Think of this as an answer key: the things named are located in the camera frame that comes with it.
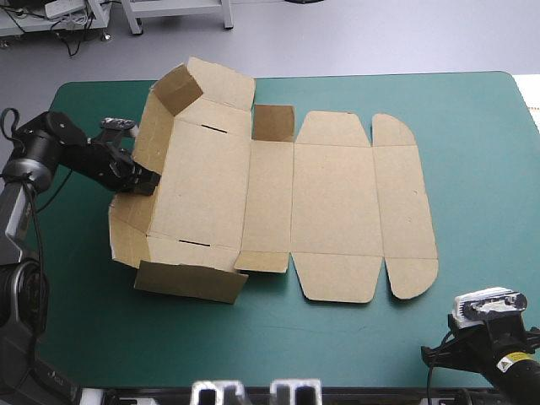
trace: yellow label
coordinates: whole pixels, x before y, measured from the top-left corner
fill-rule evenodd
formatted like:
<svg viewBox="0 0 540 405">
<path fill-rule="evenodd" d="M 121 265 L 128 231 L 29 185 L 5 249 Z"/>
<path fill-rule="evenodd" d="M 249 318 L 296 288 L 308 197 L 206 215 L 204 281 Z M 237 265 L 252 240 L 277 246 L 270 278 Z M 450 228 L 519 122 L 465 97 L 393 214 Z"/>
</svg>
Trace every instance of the yellow label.
<svg viewBox="0 0 540 405">
<path fill-rule="evenodd" d="M 534 360 L 534 357 L 532 355 L 523 353 L 523 352 L 514 352 L 507 354 L 505 357 L 503 357 L 499 363 L 497 363 L 497 368 L 501 370 L 503 373 L 508 371 L 512 365 L 515 363 L 518 363 L 523 360 Z"/>
</svg>

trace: cable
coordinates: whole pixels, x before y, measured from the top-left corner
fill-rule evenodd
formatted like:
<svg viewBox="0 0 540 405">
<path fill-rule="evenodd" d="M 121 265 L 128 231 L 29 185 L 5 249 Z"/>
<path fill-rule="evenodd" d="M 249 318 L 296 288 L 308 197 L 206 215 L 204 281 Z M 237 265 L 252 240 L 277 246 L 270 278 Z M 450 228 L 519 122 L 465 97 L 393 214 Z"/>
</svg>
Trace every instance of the cable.
<svg viewBox="0 0 540 405">
<path fill-rule="evenodd" d="M 60 186 L 58 186 L 57 190 L 52 194 L 51 198 L 49 198 L 47 200 L 47 202 L 45 204 L 43 204 L 43 206 L 41 206 L 40 208 L 37 208 L 37 213 L 40 213 L 41 211 L 43 211 L 45 208 L 47 208 L 49 206 L 50 203 L 52 203 L 52 200 L 54 200 L 56 198 L 56 196 L 58 195 L 58 193 L 60 193 L 60 191 L 62 190 L 62 188 L 66 185 L 66 183 L 68 182 L 69 180 L 69 177 L 71 176 L 71 174 L 73 173 L 73 170 L 70 170 L 66 177 L 64 177 L 64 180 L 62 180 L 62 183 L 60 183 Z"/>
<path fill-rule="evenodd" d="M 69 55 L 69 57 L 74 57 L 75 55 L 78 54 L 78 51 L 79 51 L 79 49 L 81 47 L 81 43 L 86 41 L 87 31 L 92 27 L 92 23 L 94 22 L 94 18 L 95 18 L 94 14 L 92 13 L 92 15 L 90 15 L 90 18 L 88 20 L 88 23 L 84 25 L 83 34 L 82 34 L 81 38 L 77 41 L 77 45 L 76 45 L 74 51 L 72 51 L 72 49 L 69 46 L 69 43 L 68 43 L 67 40 L 65 40 L 64 38 L 61 38 L 60 36 L 58 36 L 60 41 L 66 46 L 67 54 Z"/>
<path fill-rule="evenodd" d="M 439 357 L 440 351 L 442 350 L 442 347 L 446 344 L 446 341 L 452 336 L 452 332 L 448 332 L 442 339 L 442 342 L 440 342 L 440 346 L 435 351 L 435 356 L 433 357 L 433 360 L 431 360 L 431 363 L 429 363 L 429 370 L 428 370 L 428 380 L 426 383 L 426 392 L 428 395 L 428 405 L 433 405 L 431 402 L 431 378 L 433 376 L 433 369 L 436 367 L 437 358 Z"/>
<path fill-rule="evenodd" d="M 29 15 L 38 19 L 48 19 L 45 15 L 32 13 L 30 11 L 23 10 L 22 8 L 13 8 L 9 6 L 4 6 L 3 4 L 0 4 L 0 8 L 6 11 L 11 11 L 12 13 L 16 13 L 17 15 Z"/>
<path fill-rule="evenodd" d="M 6 133 L 6 116 L 8 116 L 9 112 L 13 113 L 13 122 L 11 123 L 11 127 L 9 128 L 11 130 L 11 136 L 9 136 Z M 2 113 L 0 113 L 0 130 L 2 131 L 2 135 L 4 138 L 6 138 L 11 143 L 18 143 L 20 147 L 22 148 L 22 154 L 26 152 L 26 148 L 24 147 L 23 141 L 21 141 L 18 138 L 14 138 L 15 131 L 17 130 L 17 125 L 19 124 L 19 118 L 20 114 L 19 111 L 15 108 L 4 108 Z"/>
</svg>

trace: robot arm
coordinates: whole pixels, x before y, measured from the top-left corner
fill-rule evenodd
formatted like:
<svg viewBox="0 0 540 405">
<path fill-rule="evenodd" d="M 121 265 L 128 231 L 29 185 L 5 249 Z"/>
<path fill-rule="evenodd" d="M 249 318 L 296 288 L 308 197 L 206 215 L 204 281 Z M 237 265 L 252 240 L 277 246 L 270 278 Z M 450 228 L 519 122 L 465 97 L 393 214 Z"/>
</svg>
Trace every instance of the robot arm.
<svg viewBox="0 0 540 405">
<path fill-rule="evenodd" d="M 448 316 L 452 340 L 437 348 L 422 347 L 429 367 L 483 375 L 515 405 L 532 405 L 540 397 L 540 364 L 532 356 L 540 348 L 540 330 L 527 331 L 521 313 L 522 293 L 493 288 L 456 297 Z M 491 403 L 464 398 L 456 404 Z"/>
<path fill-rule="evenodd" d="M 102 133 L 86 138 L 65 114 L 44 112 L 16 128 L 19 113 L 11 111 L 15 120 L 6 138 L 13 141 L 13 152 L 2 172 L 6 184 L 0 195 L 0 395 L 14 405 L 77 404 L 80 387 L 35 355 L 48 301 L 41 254 L 24 243 L 36 215 L 35 197 L 50 187 L 59 165 L 109 190 L 143 195 L 154 192 L 159 175 L 133 161 L 121 146 L 123 138 L 132 137 L 133 121 L 106 118 Z"/>
</svg>

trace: table surface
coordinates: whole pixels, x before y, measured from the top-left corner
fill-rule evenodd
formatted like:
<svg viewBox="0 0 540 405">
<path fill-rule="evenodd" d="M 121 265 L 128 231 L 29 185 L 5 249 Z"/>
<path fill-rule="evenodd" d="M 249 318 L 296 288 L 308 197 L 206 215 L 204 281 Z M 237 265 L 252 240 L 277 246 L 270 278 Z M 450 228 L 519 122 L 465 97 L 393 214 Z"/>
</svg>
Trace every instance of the table surface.
<svg viewBox="0 0 540 405">
<path fill-rule="evenodd" d="M 139 120 L 149 81 L 70 83 L 52 109 L 90 136 L 103 116 Z M 285 275 L 251 275 L 235 305 L 132 288 L 111 260 L 112 194 L 74 174 L 41 215 L 51 305 L 43 358 L 86 386 L 190 386 L 199 379 L 318 377 L 325 386 L 423 386 L 421 345 L 435 346 L 458 294 L 501 285 L 530 300 L 540 324 L 540 137 L 510 75 L 451 73 L 258 79 L 256 102 L 307 111 L 377 112 L 406 122 L 424 167 L 440 274 L 424 295 L 392 298 L 386 273 L 368 305 L 306 300 Z M 55 185 L 66 173 L 61 169 Z M 40 198 L 51 195 L 49 191 Z M 435 385 L 485 386 L 437 370 Z"/>
</svg>

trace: unfolded cardboard box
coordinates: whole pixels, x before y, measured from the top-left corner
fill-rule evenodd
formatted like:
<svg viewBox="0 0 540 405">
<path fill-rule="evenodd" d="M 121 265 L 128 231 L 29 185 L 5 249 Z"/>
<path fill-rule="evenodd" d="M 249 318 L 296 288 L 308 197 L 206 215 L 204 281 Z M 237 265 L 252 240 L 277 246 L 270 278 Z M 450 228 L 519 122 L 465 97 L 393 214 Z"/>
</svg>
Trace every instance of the unfolded cardboard box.
<svg viewBox="0 0 540 405">
<path fill-rule="evenodd" d="M 115 260 L 137 289 L 234 302 L 247 276 L 284 273 L 292 253 L 312 300 L 368 302 L 383 257 L 412 298 L 438 268 L 414 136 L 394 117 L 255 105 L 255 81 L 190 59 L 151 89 L 134 159 L 162 175 L 152 197 L 117 194 Z"/>
</svg>

